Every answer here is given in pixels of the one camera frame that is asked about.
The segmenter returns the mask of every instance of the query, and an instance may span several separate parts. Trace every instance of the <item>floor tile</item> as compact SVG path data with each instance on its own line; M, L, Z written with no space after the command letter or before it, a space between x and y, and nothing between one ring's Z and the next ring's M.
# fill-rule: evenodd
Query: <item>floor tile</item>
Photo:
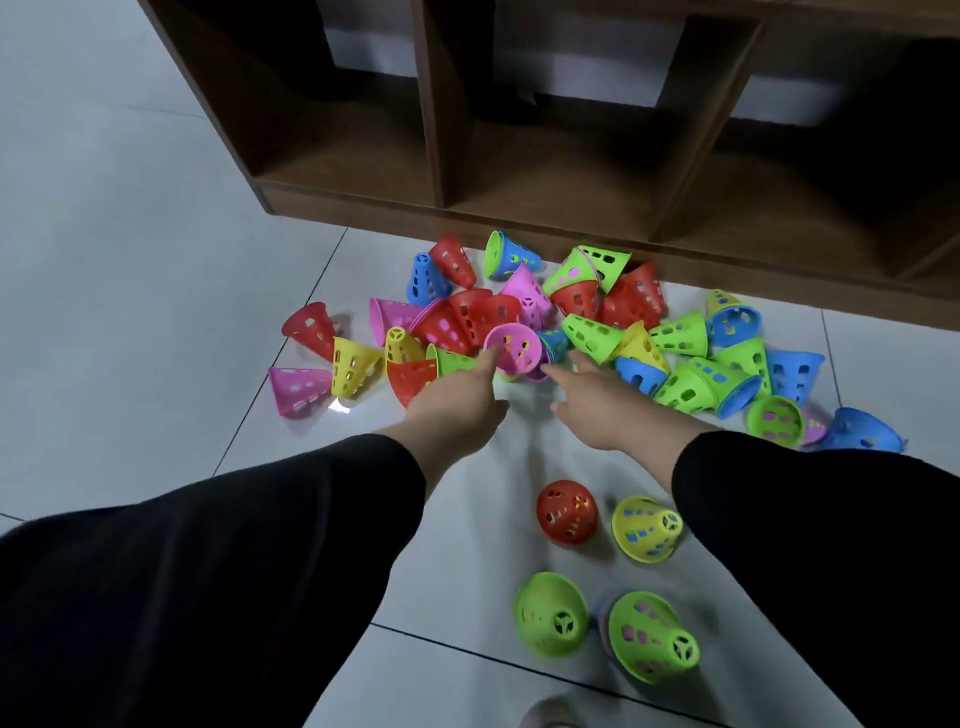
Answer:
M343 228L262 211L205 119L0 108L0 512L210 476Z
M371 627L306 728L515 728L535 703L565 699L584 728L703 723Z
M840 399L897 431L906 453L960 475L960 333L826 311Z
M403 300L413 256L429 245L349 230L315 299L345 322L348 335L372 344L368 298ZM480 254L472 254L479 271ZM706 295L673 285L667 285L665 293L675 314L702 306ZM772 345L826 352L818 309L751 303L766 316ZM290 342L278 365L325 366ZM557 398L551 384L497 380L495 389L511 400L511 412L492 442L452 469L431 498L420 532L394 567L378 623L738 727L855 725L695 539L669 561L643 569L618 554L606 530L586 549L549 544L537 526L533 505L539 490L553 480L572 478L587 485L601 503L604 522L610 522L613 507L627 495L663 498L664 493L626 457L593 451L575 440L550 412ZM835 402L829 367L814 396L826 406ZM395 422L402 414L383 379L356 403L333 400L298 422L276 415L272 393L265 388L233 442L224 470L318 448ZM702 668L672 689L652 691L627 684L608 665L596 640L569 660L536 657L517 641L511 607L517 587L537 570L568 575L591 603L611 590L642 588L664 595L700 641Z

